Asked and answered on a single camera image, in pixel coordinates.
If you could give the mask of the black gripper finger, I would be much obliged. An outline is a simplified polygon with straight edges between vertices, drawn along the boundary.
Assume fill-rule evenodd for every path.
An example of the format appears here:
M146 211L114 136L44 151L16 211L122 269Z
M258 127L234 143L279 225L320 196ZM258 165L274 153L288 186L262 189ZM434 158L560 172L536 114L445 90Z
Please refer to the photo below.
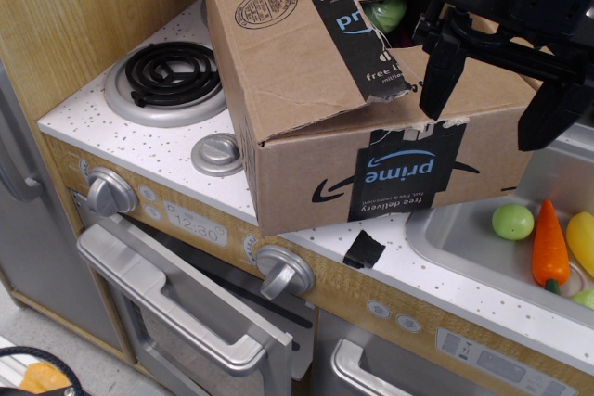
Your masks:
M588 86L541 80L518 121L518 148L530 152L547 147L588 109Z
M432 120L443 112L464 70L467 50L456 36L439 36L422 49L429 55L420 97L420 108Z

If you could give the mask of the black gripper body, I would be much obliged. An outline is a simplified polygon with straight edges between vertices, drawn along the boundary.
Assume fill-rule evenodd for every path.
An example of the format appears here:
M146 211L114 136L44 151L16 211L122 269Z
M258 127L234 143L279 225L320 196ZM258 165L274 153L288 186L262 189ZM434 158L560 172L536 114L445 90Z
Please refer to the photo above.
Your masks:
M431 0L414 40L452 33L469 57L540 81L593 83L593 0Z

